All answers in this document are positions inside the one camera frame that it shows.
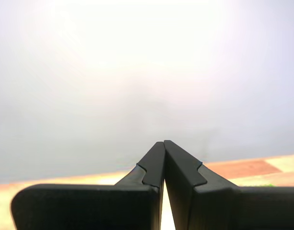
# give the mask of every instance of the white background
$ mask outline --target white background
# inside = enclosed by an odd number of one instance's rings
[[[294,1],[193,2],[0,1],[0,183],[294,153]]]

